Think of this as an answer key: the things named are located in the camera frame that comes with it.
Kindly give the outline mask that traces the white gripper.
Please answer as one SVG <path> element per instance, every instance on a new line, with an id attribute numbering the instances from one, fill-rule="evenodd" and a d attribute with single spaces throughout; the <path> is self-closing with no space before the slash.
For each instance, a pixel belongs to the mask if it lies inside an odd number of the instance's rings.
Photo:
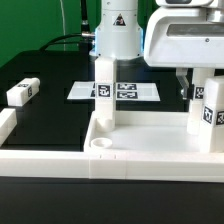
<path id="1" fill-rule="evenodd" d="M 180 67 L 182 97 L 192 99 L 187 68 L 224 68 L 224 24 L 208 22 L 205 8 L 160 7 L 148 21 L 144 59 L 151 67 Z"/>

